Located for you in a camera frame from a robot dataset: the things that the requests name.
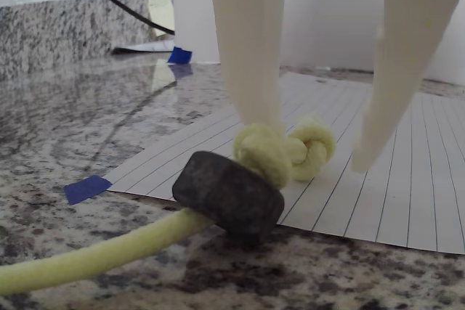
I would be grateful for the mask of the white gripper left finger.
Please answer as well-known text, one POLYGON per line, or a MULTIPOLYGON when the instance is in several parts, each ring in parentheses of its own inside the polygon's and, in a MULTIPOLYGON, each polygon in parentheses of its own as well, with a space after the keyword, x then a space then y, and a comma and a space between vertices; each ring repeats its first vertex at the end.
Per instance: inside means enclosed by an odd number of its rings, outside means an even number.
POLYGON ((278 88, 284 0, 212 0, 221 75, 244 124, 283 130, 278 88))

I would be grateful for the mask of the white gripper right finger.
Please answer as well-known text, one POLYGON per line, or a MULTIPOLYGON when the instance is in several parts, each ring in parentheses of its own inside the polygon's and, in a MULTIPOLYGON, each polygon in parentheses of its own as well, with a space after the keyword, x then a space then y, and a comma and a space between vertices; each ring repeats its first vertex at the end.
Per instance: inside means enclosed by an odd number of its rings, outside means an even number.
POLYGON ((352 170, 366 172, 411 103, 459 0, 384 0, 371 96, 352 151, 352 170))

